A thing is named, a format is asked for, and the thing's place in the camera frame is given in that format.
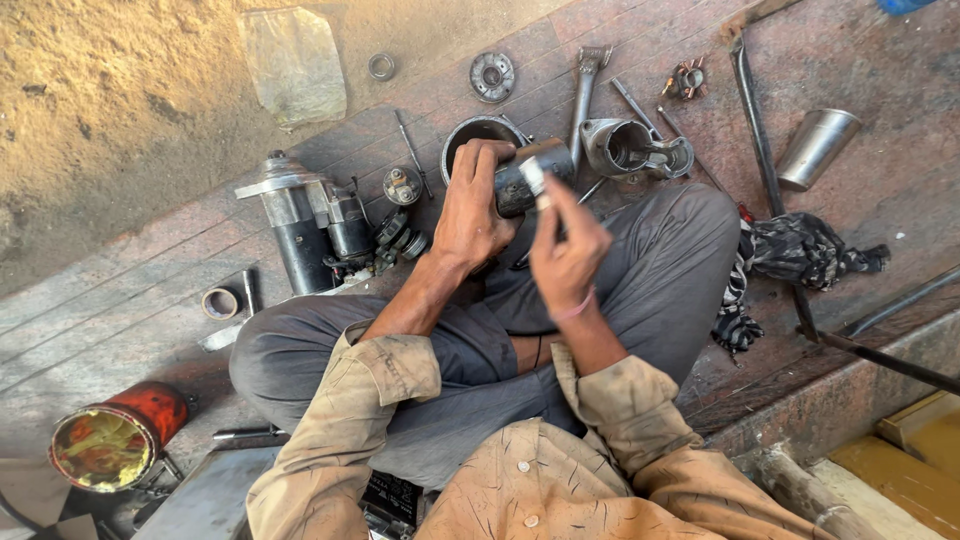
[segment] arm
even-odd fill
[[[830,538],[767,497],[715,451],[673,405],[669,376],[630,355],[589,296],[610,247],[607,233],[573,194],[551,178],[530,265],[540,295],[564,336],[554,352],[561,388],[580,419],[597,431],[638,495],[674,516],[731,540]],[[563,222],[567,233],[558,241]]]
[[[247,514],[258,540],[368,537],[357,506],[367,461],[386,443],[398,402],[440,394],[428,336],[470,269],[513,238],[493,202],[493,170],[513,151],[482,140],[458,149],[433,249],[372,323],[344,331],[297,430],[251,488]]]

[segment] gray trousers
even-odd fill
[[[729,197],[701,184],[664,189],[604,226],[614,242],[594,280],[601,311],[633,355],[684,381],[708,339],[730,277],[739,217]],[[499,257],[526,251],[526,224]],[[482,303],[447,306],[430,334],[443,389],[399,404],[383,452],[370,466],[442,489],[491,433],[541,416],[582,436],[552,364],[517,376],[511,335],[555,331],[529,269],[507,265],[487,278]],[[310,405],[344,328],[389,302],[364,295],[304,296],[257,313],[230,358],[237,392],[288,432]]]

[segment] tiled floor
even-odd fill
[[[464,59],[290,152],[342,184],[356,175],[372,213],[383,212],[384,201],[377,199],[383,174],[408,160],[393,119],[393,109],[399,109],[438,194],[415,210],[416,224],[429,230],[444,197],[436,164],[446,134],[474,114],[505,112],[524,133],[565,136],[576,48],[609,42],[613,56],[597,79],[594,117],[631,115],[610,78],[617,77],[654,113],[673,66],[706,56],[710,95],[664,106],[732,196],[764,214],[747,125],[718,34],[719,24],[747,4],[580,0],[488,47],[514,62],[516,86],[507,101],[489,105],[474,99],[466,82],[469,59]],[[888,242],[894,253],[887,273],[851,276],[829,293],[811,295],[825,328],[842,326],[960,259],[956,6],[955,0],[944,0],[909,17],[891,18],[869,0],[805,0],[747,31],[775,155],[806,110],[846,109],[864,120],[863,130],[813,189],[786,197],[788,209],[816,213],[852,245]],[[581,176],[582,190],[595,180],[588,167]],[[695,168],[694,179],[684,182],[705,181]],[[233,394],[228,353],[205,355],[196,345],[225,326],[203,316],[200,296],[218,283],[239,285],[242,269],[257,267],[262,304],[290,294],[263,208],[258,201],[233,196],[234,188],[250,183],[251,174],[226,183],[139,233],[118,238],[97,255],[0,300],[3,454],[40,455],[62,414],[145,379],[168,380],[201,396],[201,413],[169,447],[186,469],[213,448],[213,431],[263,423]],[[670,184],[608,184],[590,206],[605,213]],[[895,239],[901,232],[905,237]],[[386,284],[373,289],[396,287],[402,272],[397,268]],[[712,407],[734,390],[813,354],[813,347],[793,332],[796,317],[785,293],[780,283],[751,281],[750,312],[767,336],[738,357],[742,370],[717,346],[705,348],[678,400],[695,425],[701,418],[702,429],[722,427],[732,414],[711,416]]]

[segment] hand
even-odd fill
[[[496,213],[493,171],[515,153],[509,142],[480,138],[457,148],[432,253],[474,268],[514,239],[514,223]]]
[[[530,270],[547,310],[558,313],[585,300],[613,236],[552,175],[544,175],[543,184],[550,205],[538,216]],[[566,226],[566,239],[558,241],[561,222]]]

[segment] beige shirt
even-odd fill
[[[370,322],[341,336],[296,432],[251,488],[257,540],[368,538],[357,505],[367,460],[383,448],[398,402],[441,389],[429,338],[354,344]],[[566,347],[553,353],[564,394],[591,432],[581,439],[533,418],[494,433],[464,461],[416,538],[832,538],[777,505],[723,454],[697,450],[703,440],[673,406],[678,388],[662,371],[627,356],[580,378]]]

